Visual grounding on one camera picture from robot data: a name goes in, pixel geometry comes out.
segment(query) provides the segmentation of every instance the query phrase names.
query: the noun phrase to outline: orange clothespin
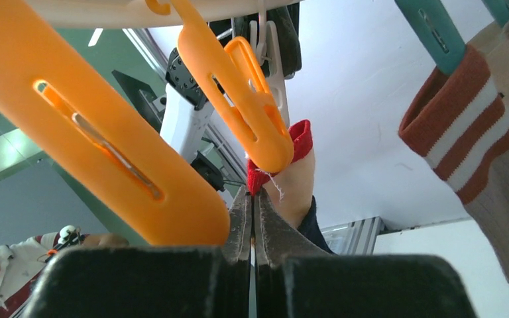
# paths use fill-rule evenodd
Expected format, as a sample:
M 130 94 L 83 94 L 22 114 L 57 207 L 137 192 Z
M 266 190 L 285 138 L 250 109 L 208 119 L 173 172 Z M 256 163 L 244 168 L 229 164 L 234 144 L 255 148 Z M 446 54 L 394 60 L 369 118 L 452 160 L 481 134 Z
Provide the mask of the orange clothespin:
M 21 0 L 0 1 L 0 112 L 150 244 L 224 244 L 220 196 Z
M 286 168 L 294 144 L 250 44 L 237 37 L 223 49 L 188 0 L 170 2 L 184 24 L 180 57 L 215 110 L 259 168 L 271 173 Z

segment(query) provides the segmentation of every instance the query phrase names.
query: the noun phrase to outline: white hanger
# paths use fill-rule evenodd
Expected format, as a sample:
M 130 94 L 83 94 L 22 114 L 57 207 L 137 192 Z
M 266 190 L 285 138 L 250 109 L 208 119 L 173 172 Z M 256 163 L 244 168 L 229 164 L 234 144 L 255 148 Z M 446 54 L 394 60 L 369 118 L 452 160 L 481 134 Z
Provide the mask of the white hanger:
M 251 47 L 256 55 L 258 64 L 262 65 L 264 59 L 262 58 L 266 54 L 266 0 L 257 0 L 258 3 L 258 25 L 260 25 L 260 34 L 257 39 L 257 23 L 256 21 L 249 22 L 249 30 L 251 32 Z
M 286 96 L 286 79 L 284 78 L 284 69 L 282 68 L 282 57 L 280 55 L 280 45 L 278 42 L 278 31 L 274 21 L 266 22 L 266 57 L 268 58 L 268 66 L 270 75 L 266 78 L 268 86 L 276 106 L 286 124 L 286 128 L 290 128 L 290 112 L 288 110 L 288 98 Z

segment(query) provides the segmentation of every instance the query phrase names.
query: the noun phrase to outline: orange and white striped cuff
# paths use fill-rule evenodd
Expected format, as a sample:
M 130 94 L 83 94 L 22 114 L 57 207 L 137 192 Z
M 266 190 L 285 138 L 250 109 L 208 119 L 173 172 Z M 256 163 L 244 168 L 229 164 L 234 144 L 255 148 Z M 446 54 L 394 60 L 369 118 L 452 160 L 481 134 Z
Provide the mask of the orange and white striped cuff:
M 468 46 L 449 77 L 432 72 L 407 110 L 399 136 L 462 203 L 486 187 L 491 163 L 509 150 L 509 110 L 479 52 Z

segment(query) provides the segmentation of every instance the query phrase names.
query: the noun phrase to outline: teal clip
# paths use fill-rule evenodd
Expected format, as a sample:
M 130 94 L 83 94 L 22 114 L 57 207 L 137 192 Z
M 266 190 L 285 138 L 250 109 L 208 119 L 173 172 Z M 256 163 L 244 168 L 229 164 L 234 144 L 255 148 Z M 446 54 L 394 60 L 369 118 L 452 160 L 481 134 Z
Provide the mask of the teal clip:
M 482 0 L 494 20 L 504 27 L 509 20 L 509 0 Z
M 463 60 L 465 42 L 440 0 L 395 0 L 442 73 L 451 75 Z

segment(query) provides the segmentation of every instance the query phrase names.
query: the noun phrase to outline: light fixture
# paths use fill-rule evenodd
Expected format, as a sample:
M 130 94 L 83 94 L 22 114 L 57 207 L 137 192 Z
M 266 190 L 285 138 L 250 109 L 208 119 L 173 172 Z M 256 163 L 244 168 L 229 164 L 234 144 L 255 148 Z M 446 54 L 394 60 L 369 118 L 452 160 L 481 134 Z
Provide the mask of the light fixture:
M 96 28 L 95 32 L 93 32 L 93 35 L 91 36 L 91 40 L 89 41 L 89 46 L 95 46 L 98 42 L 98 38 L 100 37 L 100 34 L 102 34 L 103 28 Z

